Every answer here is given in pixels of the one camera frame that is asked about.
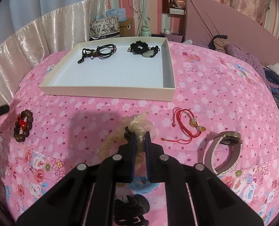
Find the pink floral bed sheet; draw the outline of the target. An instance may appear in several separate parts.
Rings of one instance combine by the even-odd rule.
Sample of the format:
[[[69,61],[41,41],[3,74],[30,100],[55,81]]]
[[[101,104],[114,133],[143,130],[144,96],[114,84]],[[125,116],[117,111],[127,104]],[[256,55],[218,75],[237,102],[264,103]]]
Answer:
[[[79,163],[98,152],[120,120],[149,112],[153,140],[180,163],[201,161],[213,133],[236,131],[237,165],[220,178],[268,225],[279,212],[279,110],[258,73],[232,56],[169,44],[176,91],[171,102],[45,95],[40,85],[66,55],[51,54],[20,83],[0,118],[0,197],[18,218]]]

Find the cream satin curtain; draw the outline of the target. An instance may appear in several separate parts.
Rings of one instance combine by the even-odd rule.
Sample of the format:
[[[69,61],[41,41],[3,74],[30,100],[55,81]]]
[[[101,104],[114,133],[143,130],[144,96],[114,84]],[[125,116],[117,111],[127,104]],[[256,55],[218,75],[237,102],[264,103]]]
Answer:
[[[9,103],[22,79],[49,55],[89,41],[90,23],[108,0],[83,0],[57,8],[0,42],[0,106]]]

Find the white shallow tray box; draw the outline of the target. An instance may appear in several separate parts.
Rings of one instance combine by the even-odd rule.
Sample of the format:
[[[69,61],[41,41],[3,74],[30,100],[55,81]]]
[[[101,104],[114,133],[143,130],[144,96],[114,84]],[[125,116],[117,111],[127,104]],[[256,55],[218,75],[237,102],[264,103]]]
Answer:
[[[158,47],[153,58],[129,52],[137,41]],[[109,58],[86,58],[82,49],[113,44]],[[168,41],[163,37],[118,37],[77,44],[45,76],[41,90],[49,95],[171,101],[176,86]]]

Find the black white floral tote bag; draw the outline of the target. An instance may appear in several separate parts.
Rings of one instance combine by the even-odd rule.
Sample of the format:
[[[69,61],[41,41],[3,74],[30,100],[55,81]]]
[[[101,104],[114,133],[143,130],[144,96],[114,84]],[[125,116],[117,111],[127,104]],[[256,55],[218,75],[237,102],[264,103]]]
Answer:
[[[90,23],[89,40],[100,40],[120,37],[119,18],[104,14],[100,19]]]

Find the purple dotted pillow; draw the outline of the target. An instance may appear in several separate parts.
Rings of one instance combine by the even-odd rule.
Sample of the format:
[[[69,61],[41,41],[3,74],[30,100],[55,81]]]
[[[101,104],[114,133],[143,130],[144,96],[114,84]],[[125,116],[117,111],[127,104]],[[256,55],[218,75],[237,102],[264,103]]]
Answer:
[[[245,53],[242,50],[240,50],[236,45],[232,43],[227,43],[225,46],[226,53],[228,55],[231,55],[237,59],[240,59],[246,63],[248,63],[250,66],[254,68],[254,70],[259,74],[259,76],[262,79],[266,79],[265,71],[263,69],[263,66],[261,65],[259,59],[255,57],[254,55],[251,55],[249,53]]]

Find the brown cardboard box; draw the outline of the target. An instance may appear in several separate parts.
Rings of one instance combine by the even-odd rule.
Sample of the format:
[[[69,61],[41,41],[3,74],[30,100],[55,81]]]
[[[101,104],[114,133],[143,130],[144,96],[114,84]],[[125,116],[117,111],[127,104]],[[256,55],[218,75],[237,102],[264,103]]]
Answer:
[[[126,21],[119,22],[120,26],[120,37],[133,37],[133,19],[127,18]]]

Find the pink plastic basket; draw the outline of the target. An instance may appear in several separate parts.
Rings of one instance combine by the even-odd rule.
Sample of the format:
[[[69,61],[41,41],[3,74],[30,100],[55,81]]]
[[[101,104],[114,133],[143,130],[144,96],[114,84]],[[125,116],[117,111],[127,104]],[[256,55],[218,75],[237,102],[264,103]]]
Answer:
[[[167,38],[168,41],[181,43],[182,40],[183,40],[183,35],[180,35],[180,34],[166,34],[165,38]]]

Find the light blue paper bag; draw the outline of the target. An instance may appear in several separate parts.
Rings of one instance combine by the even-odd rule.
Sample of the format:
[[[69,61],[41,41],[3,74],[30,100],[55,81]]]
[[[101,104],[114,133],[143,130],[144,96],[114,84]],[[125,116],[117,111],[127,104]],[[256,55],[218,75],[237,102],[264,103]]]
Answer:
[[[124,22],[127,20],[126,9],[108,9],[106,12],[102,12],[101,18],[116,17],[119,22]]]

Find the green thermos bottle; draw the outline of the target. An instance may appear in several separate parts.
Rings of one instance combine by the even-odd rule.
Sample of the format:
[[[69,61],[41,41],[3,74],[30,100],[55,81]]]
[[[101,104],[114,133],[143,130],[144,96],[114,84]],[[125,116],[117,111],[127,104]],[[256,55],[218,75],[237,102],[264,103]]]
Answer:
[[[148,26],[142,26],[140,30],[141,37],[151,37],[151,31]]]

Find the pink headboard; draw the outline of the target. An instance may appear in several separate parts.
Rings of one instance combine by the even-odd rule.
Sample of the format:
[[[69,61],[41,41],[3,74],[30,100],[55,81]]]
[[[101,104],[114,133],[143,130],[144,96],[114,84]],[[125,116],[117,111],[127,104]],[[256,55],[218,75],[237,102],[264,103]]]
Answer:
[[[184,39],[208,44],[216,35],[262,65],[279,64],[279,41],[263,26],[237,10],[212,0],[186,0]]]

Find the white power strip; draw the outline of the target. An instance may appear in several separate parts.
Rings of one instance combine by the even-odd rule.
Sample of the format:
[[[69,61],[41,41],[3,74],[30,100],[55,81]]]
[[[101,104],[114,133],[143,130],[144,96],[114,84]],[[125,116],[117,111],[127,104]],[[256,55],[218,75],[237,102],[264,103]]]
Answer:
[[[174,15],[184,15],[185,11],[183,9],[170,8],[169,13]]]

